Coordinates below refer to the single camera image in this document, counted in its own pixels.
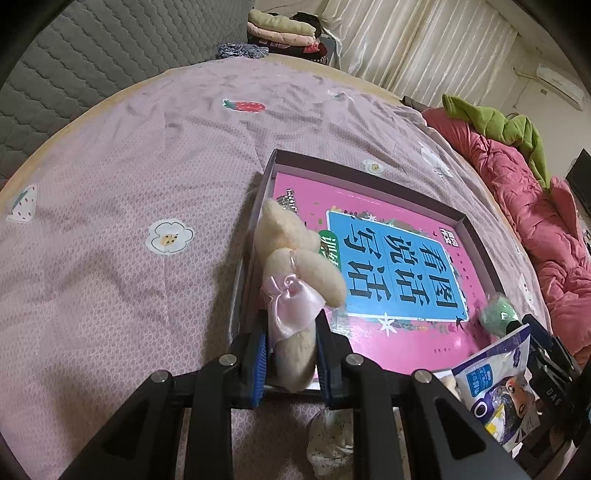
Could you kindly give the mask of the blue patterned cloth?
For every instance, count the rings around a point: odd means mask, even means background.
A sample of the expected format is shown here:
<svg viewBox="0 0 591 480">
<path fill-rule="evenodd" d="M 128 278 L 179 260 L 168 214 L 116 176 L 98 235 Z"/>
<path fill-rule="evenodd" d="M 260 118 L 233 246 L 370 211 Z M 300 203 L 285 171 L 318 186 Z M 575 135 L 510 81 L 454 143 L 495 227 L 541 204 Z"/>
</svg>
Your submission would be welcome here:
<svg viewBox="0 0 591 480">
<path fill-rule="evenodd" d="M 262 59 L 270 54 L 270 50 L 267 47 L 260 47 L 256 44 L 249 44 L 243 42 L 228 42 L 222 43 L 218 46 L 216 59 L 228 59 L 228 58 L 249 58 L 249 59 Z"/>
</svg>

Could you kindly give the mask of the floral cream scrunchie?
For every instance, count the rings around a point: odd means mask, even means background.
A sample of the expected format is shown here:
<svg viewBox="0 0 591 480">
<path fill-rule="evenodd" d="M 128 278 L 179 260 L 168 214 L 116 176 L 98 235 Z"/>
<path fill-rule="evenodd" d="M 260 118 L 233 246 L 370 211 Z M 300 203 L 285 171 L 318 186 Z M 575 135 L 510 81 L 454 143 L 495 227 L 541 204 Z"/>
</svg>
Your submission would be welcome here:
<svg viewBox="0 0 591 480">
<path fill-rule="evenodd" d="M 317 479 L 353 478 L 353 411 L 322 409 L 308 424 L 307 458 Z"/>
</svg>

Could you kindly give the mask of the red pink comforter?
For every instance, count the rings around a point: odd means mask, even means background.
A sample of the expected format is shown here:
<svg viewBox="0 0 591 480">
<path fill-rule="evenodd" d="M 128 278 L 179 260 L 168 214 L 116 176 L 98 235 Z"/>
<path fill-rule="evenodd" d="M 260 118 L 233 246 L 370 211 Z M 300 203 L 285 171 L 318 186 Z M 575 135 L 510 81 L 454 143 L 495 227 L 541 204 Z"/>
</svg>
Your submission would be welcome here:
<svg viewBox="0 0 591 480">
<path fill-rule="evenodd" d="M 479 173 L 527 251 L 552 330 L 580 366 L 590 359 L 590 255 L 566 181 L 543 188 L 514 147 L 477 133 L 443 108 L 423 112 Z"/>
</svg>

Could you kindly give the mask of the stack of folded clothes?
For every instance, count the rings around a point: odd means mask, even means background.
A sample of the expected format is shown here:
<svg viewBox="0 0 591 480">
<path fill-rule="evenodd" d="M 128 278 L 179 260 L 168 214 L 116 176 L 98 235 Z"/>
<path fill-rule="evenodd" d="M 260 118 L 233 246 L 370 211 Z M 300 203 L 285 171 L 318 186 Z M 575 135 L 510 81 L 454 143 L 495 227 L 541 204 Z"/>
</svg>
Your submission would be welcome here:
<svg viewBox="0 0 591 480">
<path fill-rule="evenodd" d="M 328 65 L 335 53 L 335 40 L 325 32 L 320 19 L 308 13 L 287 17 L 252 9 L 246 29 L 249 44 L 273 54 Z"/>
</svg>

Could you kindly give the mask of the green sponge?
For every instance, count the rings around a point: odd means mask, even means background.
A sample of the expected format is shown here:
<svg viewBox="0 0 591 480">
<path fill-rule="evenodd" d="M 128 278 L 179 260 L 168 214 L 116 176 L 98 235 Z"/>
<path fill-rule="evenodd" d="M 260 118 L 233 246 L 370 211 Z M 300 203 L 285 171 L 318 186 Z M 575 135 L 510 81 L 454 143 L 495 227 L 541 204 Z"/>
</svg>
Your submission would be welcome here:
<svg viewBox="0 0 591 480">
<path fill-rule="evenodd" d="M 478 313 L 478 319 L 490 334 L 502 338 L 522 326 L 513 304 L 502 294 L 495 293 Z"/>
</svg>

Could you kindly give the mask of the green garment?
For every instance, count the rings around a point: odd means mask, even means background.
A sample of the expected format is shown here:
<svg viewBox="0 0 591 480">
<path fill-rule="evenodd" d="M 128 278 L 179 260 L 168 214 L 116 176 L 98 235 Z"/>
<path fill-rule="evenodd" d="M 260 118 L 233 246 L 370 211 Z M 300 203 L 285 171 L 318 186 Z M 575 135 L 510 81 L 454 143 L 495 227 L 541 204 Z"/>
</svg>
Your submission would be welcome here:
<svg viewBox="0 0 591 480">
<path fill-rule="evenodd" d="M 550 188 L 551 177 L 543 139 L 529 117 L 523 114 L 509 117 L 493 107 L 476 106 L 448 94 L 442 95 L 442 104 L 450 118 L 471 124 L 487 139 L 516 148 L 540 185 L 544 189 Z"/>
</svg>

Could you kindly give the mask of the shallow dark cardboard box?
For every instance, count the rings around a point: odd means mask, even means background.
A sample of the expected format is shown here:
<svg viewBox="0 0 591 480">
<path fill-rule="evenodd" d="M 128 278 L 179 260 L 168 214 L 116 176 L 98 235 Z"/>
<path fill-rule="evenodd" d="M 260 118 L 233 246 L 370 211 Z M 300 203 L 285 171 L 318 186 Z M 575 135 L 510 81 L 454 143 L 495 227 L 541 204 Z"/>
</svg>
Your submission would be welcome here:
<svg viewBox="0 0 591 480">
<path fill-rule="evenodd" d="M 320 235 L 346 282 L 329 327 L 353 350 L 401 373 L 447 371 L 487 347 L 480 308 L 503 287 L 468 217 L 410 188 L 276 150 L 249 214 L 274 199 Z"/>
</svg>

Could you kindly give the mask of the beige mouse plush pink dress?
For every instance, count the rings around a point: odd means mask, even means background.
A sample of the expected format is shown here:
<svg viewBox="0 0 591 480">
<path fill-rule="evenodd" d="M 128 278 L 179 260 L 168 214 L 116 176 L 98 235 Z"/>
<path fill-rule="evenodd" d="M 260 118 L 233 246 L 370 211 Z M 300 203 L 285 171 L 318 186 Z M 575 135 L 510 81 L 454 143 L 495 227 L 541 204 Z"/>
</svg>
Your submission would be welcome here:
<svg viewBox="0 0 591 480">
<path fill-rule="evenodd" d="M 346 282 L 321 253 L 321 236 L 293 211 L 266 199 L 253 235 L 263 267 L 267 334 L 274 381 L 290 392 L 308 388 L 317 361 L 315 318 L 346 304 Z"/>
</svg>

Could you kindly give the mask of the pink patterned bedsheet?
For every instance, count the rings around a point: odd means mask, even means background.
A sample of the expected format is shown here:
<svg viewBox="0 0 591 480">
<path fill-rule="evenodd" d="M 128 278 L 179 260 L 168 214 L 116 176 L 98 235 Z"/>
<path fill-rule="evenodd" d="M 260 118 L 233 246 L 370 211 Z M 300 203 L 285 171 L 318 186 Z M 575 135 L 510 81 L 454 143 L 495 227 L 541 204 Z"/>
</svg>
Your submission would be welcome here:
<svg viewBox="0 0 591 480">
<path fill-rule="evenodd" d="M 1 197 L 1 432 L 55 479 L 153 371 L 221 354 L 256 189 L 276 149 L 334 161 L 465 213 L 521 312 L 549 314 L 531 261 L 472 166 L 421 115 L 272 59 L 177 68 L 103 101 Z"/>
</svg>

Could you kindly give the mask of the pink blue book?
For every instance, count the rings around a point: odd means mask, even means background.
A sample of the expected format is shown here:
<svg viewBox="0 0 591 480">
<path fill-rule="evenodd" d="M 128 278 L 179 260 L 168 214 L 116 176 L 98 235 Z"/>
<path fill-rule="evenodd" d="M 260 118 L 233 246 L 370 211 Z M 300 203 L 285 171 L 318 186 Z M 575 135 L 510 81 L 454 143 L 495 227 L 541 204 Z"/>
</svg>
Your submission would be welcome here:
<svg viewBox="0 0 591 480">
<path fill-rule="evenodd" d="M 478 320 L 487 293 L 452 222 L 287 173 L 273 198 L 318 232 L 341 270 L 348 296 L 329 326 L 353 350 L 411 373 L 452 368 L 491 344 Z"/>
</svg>

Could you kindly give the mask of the grey quilted headboard cover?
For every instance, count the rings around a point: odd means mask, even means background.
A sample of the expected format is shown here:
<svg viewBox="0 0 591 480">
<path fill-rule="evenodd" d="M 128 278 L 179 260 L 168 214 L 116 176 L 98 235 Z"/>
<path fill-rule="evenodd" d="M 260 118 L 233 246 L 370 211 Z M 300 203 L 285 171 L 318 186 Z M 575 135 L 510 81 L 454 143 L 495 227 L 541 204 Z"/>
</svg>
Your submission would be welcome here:
<svg viewBox="0 0 591 480">
<path fill-rule="evenodd" d="M 115 93 L 242 42 L 250 1 L 4 1 L 1 181 Z"/>
</svg>

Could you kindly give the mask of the purple cartoon snack bag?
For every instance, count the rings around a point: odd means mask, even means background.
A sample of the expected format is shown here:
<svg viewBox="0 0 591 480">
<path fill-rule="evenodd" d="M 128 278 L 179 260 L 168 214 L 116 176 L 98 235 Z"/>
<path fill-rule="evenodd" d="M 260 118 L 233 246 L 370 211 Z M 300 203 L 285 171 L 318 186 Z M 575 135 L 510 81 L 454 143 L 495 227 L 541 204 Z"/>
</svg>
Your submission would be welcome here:
<svg viewBox="0 0 591 480">
<path fill-rule="evenodd" d="M 452 369 L 465 406 L 508 452 L 540 426 L 529 352 L 530 327 L 522 325 Z"/>
</svg>

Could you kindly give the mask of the black wall television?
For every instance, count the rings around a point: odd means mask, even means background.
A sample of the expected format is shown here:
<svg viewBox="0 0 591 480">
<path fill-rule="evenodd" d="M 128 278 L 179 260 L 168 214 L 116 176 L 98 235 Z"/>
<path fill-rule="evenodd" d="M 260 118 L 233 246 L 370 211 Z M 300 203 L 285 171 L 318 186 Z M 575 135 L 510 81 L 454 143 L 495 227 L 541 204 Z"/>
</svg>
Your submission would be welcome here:
<svg viewBox="0 0 591 480">
<path fill-rule="evenodd" d="M 591 155 L 582 149 L 571 165 L 566 180 L 584 211 L 591 216 Z"/>
</svg>

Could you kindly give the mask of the white striped curtain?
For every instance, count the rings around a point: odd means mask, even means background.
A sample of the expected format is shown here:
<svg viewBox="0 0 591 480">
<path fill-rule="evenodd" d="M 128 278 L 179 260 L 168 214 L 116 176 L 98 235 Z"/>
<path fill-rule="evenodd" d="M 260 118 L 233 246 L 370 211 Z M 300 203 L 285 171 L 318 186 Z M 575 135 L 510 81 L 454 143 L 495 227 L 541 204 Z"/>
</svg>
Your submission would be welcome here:
<svg viewBox="0 0 591 480">
<path fill-rule="evenodd" d="M 329 1 L 320 20 L 339 70 L 429 106 L 480 103 L 518 35 L 487 1 Z"/>
</svg>

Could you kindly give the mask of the white air conditioner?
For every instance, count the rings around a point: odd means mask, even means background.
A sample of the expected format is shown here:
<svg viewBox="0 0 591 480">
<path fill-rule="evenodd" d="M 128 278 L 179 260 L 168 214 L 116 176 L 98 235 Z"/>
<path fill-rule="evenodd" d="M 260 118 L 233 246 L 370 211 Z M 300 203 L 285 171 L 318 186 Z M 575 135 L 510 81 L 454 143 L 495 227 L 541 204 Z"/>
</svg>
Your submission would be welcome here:
<svg viewBox="0 0 591 480">
<path fill-rule="evenodd" d="M 539 64 L 536 76 L 540 82 L 549 86 L 558 96 L 578 111 L 583 110 L 584 91 L 575 83 L 553 69 Z"/>
</svg>

